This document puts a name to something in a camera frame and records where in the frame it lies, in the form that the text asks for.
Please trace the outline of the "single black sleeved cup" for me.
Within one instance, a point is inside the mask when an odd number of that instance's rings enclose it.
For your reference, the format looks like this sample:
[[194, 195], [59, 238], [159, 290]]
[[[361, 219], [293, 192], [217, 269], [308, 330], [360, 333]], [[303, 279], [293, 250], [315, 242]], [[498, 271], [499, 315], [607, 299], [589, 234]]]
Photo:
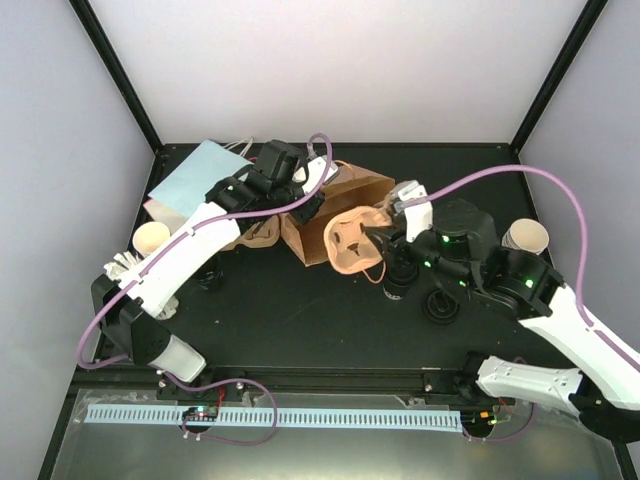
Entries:
[[390, 300], [405, 298], [419, 278], [417, 266], [394, 266], [387, 270], [383, 279], [384, 295]]

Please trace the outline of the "brown paper bag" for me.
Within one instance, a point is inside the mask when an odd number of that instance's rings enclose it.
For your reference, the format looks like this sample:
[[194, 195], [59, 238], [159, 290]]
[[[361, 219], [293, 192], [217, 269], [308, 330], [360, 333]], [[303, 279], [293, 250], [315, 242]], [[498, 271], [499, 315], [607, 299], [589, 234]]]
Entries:
[[281, 237], [304, 266], [329, 263], [323, 242], [327, 223], [352, 208], [374, 206], [395, 186], [395, 180], [390, 177], [345, 164], [339, 168], [338, 176], [321, 189], [325, 201], [312, 220], [299, 225], [289, 214], [280, 216]]

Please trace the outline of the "single brown pulp carrier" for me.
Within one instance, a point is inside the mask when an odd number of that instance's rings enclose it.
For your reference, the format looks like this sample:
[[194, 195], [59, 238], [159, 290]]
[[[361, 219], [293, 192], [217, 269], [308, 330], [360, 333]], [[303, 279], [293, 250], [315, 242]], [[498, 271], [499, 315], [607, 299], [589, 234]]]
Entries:
[[358, 206], [334, 216], [325, 226], [323, 242], [332, 268], [343, 275], [364, 272], [383, 261], [365, 233], [366, 227], [392, 225], [391, 196], [374, 206]]

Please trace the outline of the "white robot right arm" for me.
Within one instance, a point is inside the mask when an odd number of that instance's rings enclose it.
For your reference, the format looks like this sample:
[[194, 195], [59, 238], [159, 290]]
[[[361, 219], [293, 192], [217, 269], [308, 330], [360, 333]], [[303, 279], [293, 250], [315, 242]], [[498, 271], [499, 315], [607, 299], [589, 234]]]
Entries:
[[389, 282], [407, 289], [419, 267], [456, 281], [470, 300], [536, 333], [569, 369], [470, 353], [454, 379], [457, 396], [511, 397], [576, 417], [614, 442], [639, 439], [639, 354], [577, 304], [577, 293], [541, 256], [500, 244], [493, 218], [464, 200], [427, 209], [416, 223], [365, 228], [387, 262]]

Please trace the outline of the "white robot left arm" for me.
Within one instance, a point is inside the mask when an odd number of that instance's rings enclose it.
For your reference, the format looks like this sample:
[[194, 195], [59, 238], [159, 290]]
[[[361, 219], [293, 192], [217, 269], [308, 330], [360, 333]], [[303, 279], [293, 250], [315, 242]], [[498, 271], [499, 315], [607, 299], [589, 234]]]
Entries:
[[215, 376], [205, 357], [160, 324], [158, 317], [180, 287], [223, 247], [262, 219], [296, 213], [308, 220], [324, 201], [323, 184], [332, 175], [333, 149], [314, 149], [316, 134], [300, 150], [280, 140], [265, 143], [257, 160], [219, 180], [188, 220], [157, 250], [120, 273], [99, 295], [99, 310], [86, 331], [100, 330], [121, 354], [79, 366], [99, 369], [122, 360], [150, 366], [179, 381], [193, 399], [207, 397]]

